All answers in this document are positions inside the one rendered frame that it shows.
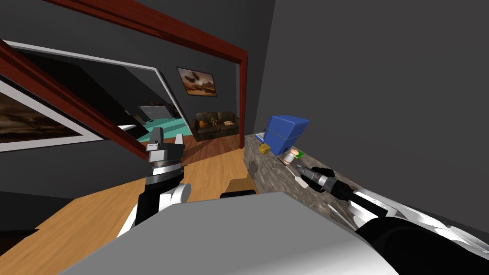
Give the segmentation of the blue toaster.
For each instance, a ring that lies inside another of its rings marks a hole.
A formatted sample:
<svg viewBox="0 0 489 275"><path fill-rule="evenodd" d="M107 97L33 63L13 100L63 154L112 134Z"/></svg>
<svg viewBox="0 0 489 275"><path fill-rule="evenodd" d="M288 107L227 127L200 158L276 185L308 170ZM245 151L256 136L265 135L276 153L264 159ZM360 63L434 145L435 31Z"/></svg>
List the blue toaster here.
<svg viewBox="0 0 489 275"><path fill-rule="evenodd" d="M266 127L264 143L273 155L279 156L292 148L308 124L309 120L300 117L272 116Z"/></svg>

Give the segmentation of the large white-framed wall picture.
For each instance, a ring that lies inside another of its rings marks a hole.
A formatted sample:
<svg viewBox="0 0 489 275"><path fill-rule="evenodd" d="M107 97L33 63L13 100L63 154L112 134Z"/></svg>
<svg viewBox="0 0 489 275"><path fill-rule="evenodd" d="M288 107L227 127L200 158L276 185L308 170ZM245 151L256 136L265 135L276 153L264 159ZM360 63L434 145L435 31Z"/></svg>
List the large white-framed wall picture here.
<svg viewBox="0 0 489 275"><path fill-rule="evenodd" d="M103 140L0 75L0 152Z"/></svg>

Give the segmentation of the teal rug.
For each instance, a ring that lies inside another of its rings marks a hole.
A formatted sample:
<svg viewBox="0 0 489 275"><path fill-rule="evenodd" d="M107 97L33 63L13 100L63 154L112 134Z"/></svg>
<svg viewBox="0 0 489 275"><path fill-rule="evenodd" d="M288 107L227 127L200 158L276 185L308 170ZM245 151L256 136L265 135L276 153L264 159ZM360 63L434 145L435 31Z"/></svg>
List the teal rug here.
<svg viewBox="0 0 489 275"><path fill-rule="evenodd" d="M147 134L141 136L137 140L139 142L148 142L153 128L163 128L164 138L174 138L178 134L183 136L191 136L185 120L182 118L161 118L146 122L144 128L148 131Z"/></svg>

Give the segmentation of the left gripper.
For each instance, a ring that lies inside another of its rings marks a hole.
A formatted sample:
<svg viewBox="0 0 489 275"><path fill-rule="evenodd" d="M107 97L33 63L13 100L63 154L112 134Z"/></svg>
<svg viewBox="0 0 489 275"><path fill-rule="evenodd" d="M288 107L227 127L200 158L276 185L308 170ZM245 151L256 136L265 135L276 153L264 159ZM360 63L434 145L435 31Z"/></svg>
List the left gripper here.
<svg viewBox="0 0 489 275"><path fill-rule="evenodd" d="M183 134L177 134L174 143L164 143L164 129L161 127L154 127L152 129L150 144L147 144L149 163L159 161L181 163L184 150Z"/></svg>

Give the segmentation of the white knife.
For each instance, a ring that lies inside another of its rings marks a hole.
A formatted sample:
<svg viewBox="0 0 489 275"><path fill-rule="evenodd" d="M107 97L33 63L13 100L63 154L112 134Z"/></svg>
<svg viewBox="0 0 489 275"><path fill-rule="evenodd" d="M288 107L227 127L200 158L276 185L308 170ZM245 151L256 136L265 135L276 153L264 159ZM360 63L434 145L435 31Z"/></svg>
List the white knife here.
<svg viewBox="0 0 489 275"><path fill-rule="evenodd" d="M302 188L304 188L304 189L305 189L305 188L307 188L307 187L308 187L307 183L306 183L306 182L305 182L305 181L304 181L304 180L303 180L303 179L302 179L300 176L296 176L296 175L295 175L295 174L292 172L292 170L291 170L291 168L290 168L290 163L289 163L289 162L286 162L286 161L284 161L284 160L281 160L281 163L282 163L282 164L283 164L283 165L286 167L286 169L287 169L287 170L288 170L288 171L289 171L289 172L292 174L292 176L293 176L294 180L295 180L297 183L299 183L299 184L302 186Z"/></svg>

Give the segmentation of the brown landscape wall picture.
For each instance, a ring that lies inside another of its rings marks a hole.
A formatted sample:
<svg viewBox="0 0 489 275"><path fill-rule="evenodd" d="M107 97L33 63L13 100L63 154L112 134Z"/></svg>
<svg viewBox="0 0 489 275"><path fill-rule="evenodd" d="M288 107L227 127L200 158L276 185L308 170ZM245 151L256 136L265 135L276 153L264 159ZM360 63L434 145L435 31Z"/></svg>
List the brown landscape wall picture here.
<svg viewBox="0 0 489 275"><path fill-rule="evenodd" d="M181 67L177 70L188 95L217 97L212 74Z"/></svg>

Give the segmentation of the brown sofa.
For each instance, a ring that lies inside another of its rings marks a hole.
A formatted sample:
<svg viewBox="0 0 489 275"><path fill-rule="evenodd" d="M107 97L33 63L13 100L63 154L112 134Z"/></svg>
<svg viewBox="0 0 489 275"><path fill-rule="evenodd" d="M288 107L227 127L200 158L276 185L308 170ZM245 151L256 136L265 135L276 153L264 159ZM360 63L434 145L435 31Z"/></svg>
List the brown sofa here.
<svg viewBox="0 0 489 275"><path fill-rule="evenodd" d="M200 112L190 122L197 142L239 134L239 117L233 112Z"/></svg>

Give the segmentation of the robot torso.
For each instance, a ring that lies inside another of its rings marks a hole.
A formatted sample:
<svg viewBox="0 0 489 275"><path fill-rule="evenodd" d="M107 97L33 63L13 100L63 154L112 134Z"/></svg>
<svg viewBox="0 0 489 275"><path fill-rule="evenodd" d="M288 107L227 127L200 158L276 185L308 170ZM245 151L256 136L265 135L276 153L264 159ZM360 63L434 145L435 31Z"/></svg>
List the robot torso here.
<svg viewBox="0 0 489 275"><path fill-rule="evenodd" d="M169 206L60 275L398 275L282 192Z"/></svg>

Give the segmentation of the white dresser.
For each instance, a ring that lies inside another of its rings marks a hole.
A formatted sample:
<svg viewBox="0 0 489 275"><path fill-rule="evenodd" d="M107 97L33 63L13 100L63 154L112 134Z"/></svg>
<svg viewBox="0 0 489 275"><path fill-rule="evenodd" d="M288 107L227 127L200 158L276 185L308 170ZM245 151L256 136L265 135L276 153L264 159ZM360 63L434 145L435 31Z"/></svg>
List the white dresser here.
<svg viewBox="0 0 489 275"><path fill-rule="evenodd" d="M139 108L149 120L173 118L166 106L139 106Z"/></svg>

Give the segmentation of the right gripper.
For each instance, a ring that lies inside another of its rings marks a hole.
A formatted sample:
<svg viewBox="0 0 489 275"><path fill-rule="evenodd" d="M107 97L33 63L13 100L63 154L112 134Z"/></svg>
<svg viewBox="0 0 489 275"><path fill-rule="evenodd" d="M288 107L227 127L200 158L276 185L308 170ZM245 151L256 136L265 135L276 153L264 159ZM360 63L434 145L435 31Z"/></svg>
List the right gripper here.
<svg viewBox="0 0 489 275"><path fill-rule="evenodd" d="M329 168L307 168L301 165L295 165L295 168L301 175L301 178L314 191L331 191L337 184L337 178L334 171Z"/></svg>

